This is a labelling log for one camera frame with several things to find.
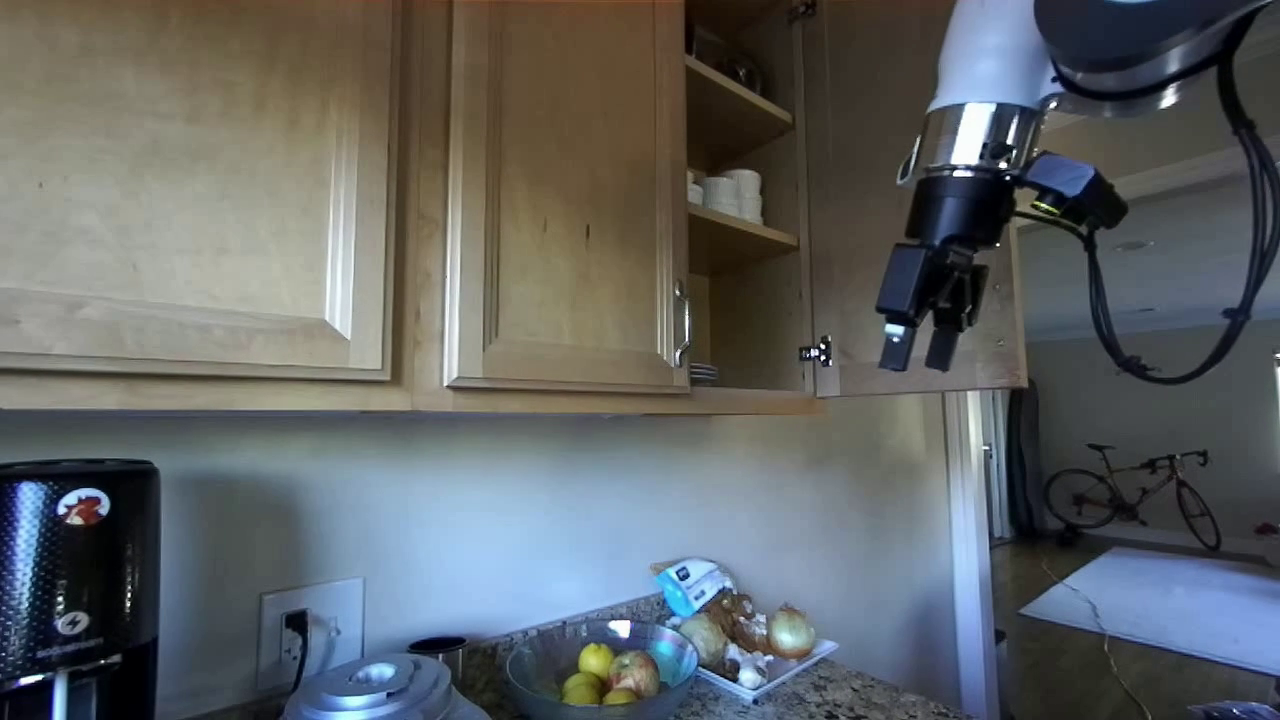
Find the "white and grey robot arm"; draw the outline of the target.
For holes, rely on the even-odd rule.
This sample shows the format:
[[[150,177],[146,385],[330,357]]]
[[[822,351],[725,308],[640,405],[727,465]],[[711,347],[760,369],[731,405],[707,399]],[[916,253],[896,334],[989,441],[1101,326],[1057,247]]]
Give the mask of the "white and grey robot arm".
[[[972,326],[989,264],[1033,189],[1028,221],[1081,238],[1089,316],[1107,358],[1143,385],[1191,385],[1238,345],[1280,247],[1280,169],[1234,88],[1234,52],[1271,0],[954,0],[936,59],[936,90],[896,173],[912,189],[905,238],[875,294],[880,364],[912,364],[916,326],[933,325],[924,364],[953,369]],[[1094,165],[1042,153],[1049,113],[1162,113],[1181,85],[1213,72],[1217,98],[1248,165],[1251,238],[1238,301],[1223,332],[1186,372],[1154,372],[1133,357],[1107,308],[1094,230],[1129,214]]]

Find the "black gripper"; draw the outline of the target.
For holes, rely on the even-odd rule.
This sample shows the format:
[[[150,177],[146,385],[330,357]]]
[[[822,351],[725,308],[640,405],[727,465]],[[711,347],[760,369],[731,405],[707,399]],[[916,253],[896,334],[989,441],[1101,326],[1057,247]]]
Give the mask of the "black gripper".
[[[975,321],[989,269],[981,255],[999,245],[1013,221],[1003,177],[924,177],[908,202],[905,238],[892,247],[875,310],[884,325],[880,369],[905,372],[916,325],[933,316],[924,364],[946,372],[963,326]]]

